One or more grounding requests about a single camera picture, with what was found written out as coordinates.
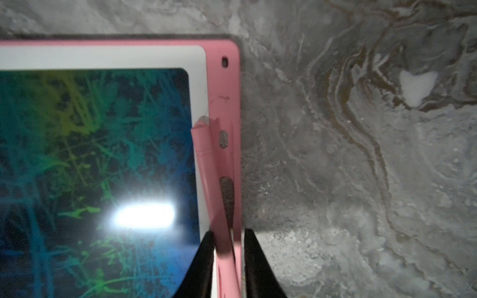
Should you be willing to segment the pink writing tablet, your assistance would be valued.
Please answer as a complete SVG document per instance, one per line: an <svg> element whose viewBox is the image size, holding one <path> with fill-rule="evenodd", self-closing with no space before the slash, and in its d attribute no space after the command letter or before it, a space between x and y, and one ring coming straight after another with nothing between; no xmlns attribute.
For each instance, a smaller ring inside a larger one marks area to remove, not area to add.
<svg viewBox="0 0 477 298"><path fill-rule="evenodd" d="M172 298L211 231L203 115L241 288L237 44L2 42L1 296Z"/></svg>

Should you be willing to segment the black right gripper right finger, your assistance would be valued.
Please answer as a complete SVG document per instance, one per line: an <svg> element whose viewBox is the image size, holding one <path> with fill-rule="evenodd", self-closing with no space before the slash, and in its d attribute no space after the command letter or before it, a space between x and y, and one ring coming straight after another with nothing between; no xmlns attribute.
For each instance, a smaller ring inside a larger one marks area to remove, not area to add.
<svg viewBox="0 0 477 298"><path fill-rule="evenodd" d="M250 228L244 233L244 260L248 298L287 298Z"/></svg>

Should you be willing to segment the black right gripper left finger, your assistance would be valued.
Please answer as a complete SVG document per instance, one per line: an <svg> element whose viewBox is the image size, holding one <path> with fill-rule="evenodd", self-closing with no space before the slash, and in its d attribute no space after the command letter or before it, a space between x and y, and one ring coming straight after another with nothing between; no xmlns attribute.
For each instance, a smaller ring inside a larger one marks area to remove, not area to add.
<svg viewBox="0 0 477 298"><path fill-rule="evenodd" d="M211 297L214 249L214 234L208 231L173 298Z"/></svg>

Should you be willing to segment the pink stylus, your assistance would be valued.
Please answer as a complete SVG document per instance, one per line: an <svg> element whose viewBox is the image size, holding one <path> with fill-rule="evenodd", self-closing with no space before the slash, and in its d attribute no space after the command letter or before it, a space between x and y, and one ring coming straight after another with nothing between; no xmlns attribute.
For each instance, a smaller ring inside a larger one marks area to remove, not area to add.
<svg viewBox="0 0 477 298"><path fill-rule="evenodd" d="M227 223L209 124L209 118L205 115L201 116L193 125L191 135L210 229L214 234L219 278L218 294L221 298L239 298L241 296L240 283L237 277L232 239Z"/></svg>

